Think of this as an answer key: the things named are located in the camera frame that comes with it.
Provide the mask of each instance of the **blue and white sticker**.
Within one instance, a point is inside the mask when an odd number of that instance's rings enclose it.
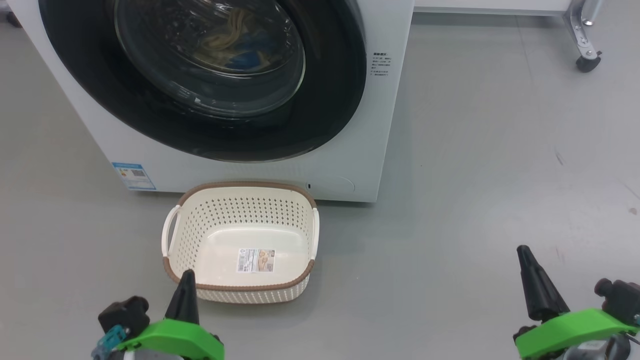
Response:
[[[124,185],[130,190],[155,190],[156,187],[149,179],[147,172],[140,164],[112,163],[120,174]]]

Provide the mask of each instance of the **laundry basket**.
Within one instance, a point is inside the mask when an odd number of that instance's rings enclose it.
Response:
[[[180,281],[176,274],[193,269],[201,299],[291,301],[307,287],[319,225],[316,202],[296,186],[197,186],[180,198],[164,222],[164,269],[175,282]]]

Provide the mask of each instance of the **black wheel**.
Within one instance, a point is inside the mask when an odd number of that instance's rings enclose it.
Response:
[[[580,57],[575,61],[575,64],[576,66],[578,66],[578,70],[580,70],[581,72],[590,72],[591,70],[595,69],[596,66],[598,66],[600,60],[601,58],[599,56],[595,59],[586,59]]]
[[[6,20],[7,22],[9,22],[9,24],[13,25],[13,27],[19,28],[19,29],[22,28],[22,25],[20,25],[20,22],[18,21],[18,18],[15,16],[14,13],[7,13]]]

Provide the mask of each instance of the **white washing machine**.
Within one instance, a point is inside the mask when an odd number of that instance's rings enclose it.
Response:
[[[374,202],[413,0],[10,0],[132,190]]]

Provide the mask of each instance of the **label in basket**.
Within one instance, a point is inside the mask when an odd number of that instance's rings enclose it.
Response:
[[[273,272],[275,261],[275,250],[240,249],[237,272]]]

